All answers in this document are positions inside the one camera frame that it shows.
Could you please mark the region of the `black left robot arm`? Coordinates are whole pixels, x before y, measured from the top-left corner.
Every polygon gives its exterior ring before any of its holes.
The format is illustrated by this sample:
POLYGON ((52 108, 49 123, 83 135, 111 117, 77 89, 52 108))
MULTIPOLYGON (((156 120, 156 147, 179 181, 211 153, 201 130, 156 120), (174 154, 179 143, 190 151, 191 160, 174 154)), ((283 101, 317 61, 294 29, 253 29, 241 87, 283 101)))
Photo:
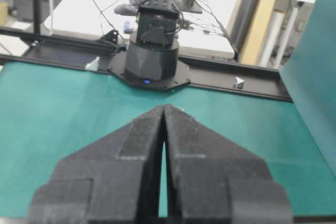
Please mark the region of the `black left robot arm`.
POLYGON ((161 81, 175 76, 184 12, 202 13, 195 0, 148 0, 138 6, 138 28, 130 36, 125 74, 161 81))

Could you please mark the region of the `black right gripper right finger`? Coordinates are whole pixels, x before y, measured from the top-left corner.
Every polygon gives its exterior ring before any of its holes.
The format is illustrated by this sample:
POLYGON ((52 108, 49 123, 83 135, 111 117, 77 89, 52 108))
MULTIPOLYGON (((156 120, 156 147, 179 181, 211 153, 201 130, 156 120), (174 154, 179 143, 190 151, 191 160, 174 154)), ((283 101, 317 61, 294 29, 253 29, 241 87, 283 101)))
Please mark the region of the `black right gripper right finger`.
POLYGON ((264 159, 167 104, 168 213, 182 223, 292 223, 264 159))

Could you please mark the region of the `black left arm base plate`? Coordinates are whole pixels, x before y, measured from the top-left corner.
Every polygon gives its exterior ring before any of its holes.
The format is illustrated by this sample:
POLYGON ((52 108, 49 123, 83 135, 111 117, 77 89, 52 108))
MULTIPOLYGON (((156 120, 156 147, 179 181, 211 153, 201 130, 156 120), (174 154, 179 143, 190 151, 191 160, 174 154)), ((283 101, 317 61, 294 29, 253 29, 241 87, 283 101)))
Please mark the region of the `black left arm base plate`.
POLYGON ((121 52, 111 58, 108 71, 130 86, 151 90, 166 91, 191 83, 190 67, 175 53, 121 52))

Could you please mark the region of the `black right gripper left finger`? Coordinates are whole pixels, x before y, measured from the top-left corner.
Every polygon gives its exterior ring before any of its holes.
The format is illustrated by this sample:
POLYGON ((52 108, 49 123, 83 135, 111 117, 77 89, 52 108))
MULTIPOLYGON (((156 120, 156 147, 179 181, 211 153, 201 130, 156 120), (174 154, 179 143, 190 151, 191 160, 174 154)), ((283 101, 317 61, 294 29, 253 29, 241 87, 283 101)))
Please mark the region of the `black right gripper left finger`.
POLYGON ((144 223, 159 212, 159 105, 62 158, 38 188, 29 223, 144 223))

